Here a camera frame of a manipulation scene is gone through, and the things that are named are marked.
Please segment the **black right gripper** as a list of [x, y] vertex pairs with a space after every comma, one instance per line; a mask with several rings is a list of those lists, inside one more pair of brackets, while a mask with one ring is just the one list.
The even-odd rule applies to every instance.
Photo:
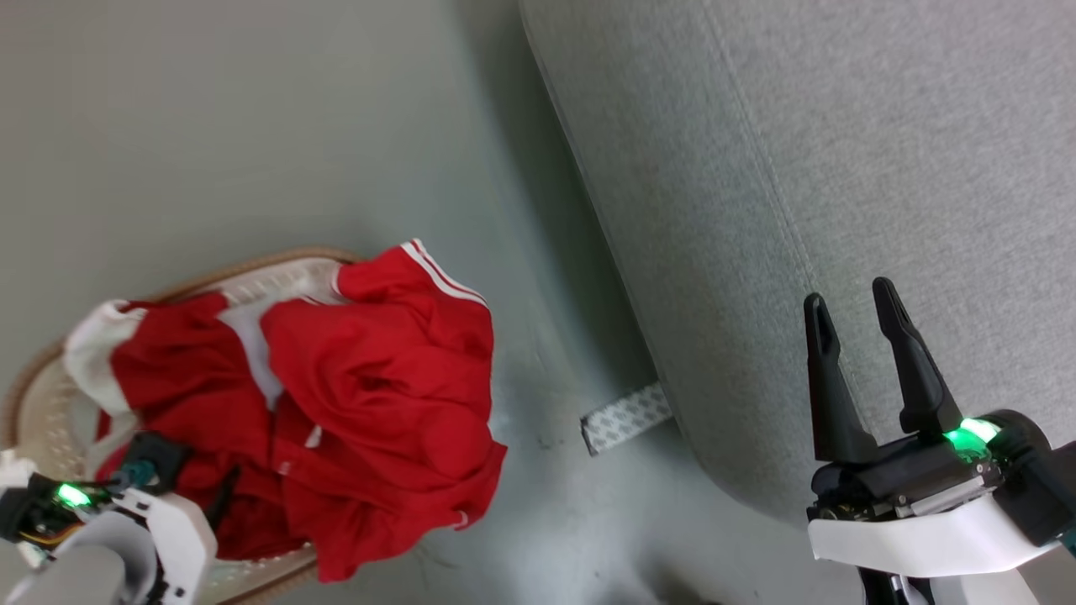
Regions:
[[900, 428], [910, 436], [878, 444], [856, 413], [841, 370], [841, 341], [824, 298], [804, 299], [804, 336], [810, 379], [815, 459], [831, 463], [815, 472], [810, 520], [884, 522], [949, 512], [992, 492], [1002, 481], [987, 444], [1000, 425], [965, 418], [925, 340], [888, 278], [872, 283], [878, 323], [890, 342], [900, 379]]

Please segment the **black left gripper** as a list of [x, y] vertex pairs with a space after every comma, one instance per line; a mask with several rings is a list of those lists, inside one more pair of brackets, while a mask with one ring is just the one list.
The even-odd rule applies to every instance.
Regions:
[[[206, 508], [206, 520], [213, 532], [220, 532], [241, 472], [239, 466], [227, 472]], [[12, 544], [61, 546], [111, 504], [111, 481], [59, 481], [32, 475], [26, 487], [4, 487], [1, 537]]]

